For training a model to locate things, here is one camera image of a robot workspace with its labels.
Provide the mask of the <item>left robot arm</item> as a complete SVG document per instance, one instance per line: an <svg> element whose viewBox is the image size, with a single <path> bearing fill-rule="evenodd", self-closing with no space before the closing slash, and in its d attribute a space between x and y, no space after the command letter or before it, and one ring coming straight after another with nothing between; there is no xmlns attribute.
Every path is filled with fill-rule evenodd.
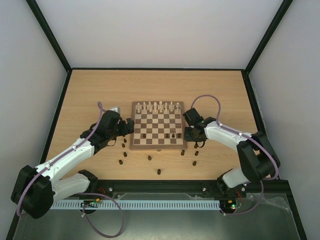
<svg viewBox="0 0 320 240"><path fill-rule="evenodd" d="M63 178L82 161L92 157L119 136L134 132L134 121L123 120L114 110L101 111L96 123L85 130L66 150L36 167L26 165L17 176L11 201L17 205L16 214L38 219L46 214L54 203L96 186L97 178L90 172L79 171Z"/></svg>

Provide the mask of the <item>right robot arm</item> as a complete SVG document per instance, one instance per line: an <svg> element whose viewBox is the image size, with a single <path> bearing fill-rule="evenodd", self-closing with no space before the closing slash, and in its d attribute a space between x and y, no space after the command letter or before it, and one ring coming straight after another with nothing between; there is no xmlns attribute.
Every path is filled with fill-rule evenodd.
<svg viewBox="0 0 320 240"><path fill-rule="evenodd" d="M184 129L187 142L211 140L237 152L240 167L217 178L217 189L222 195L229 196L239 185L274 180L279 176L280 160L265 133L241 132L220 123L217 118L203 118L195 108L186 111L183 117L188 124Z"/></svg>

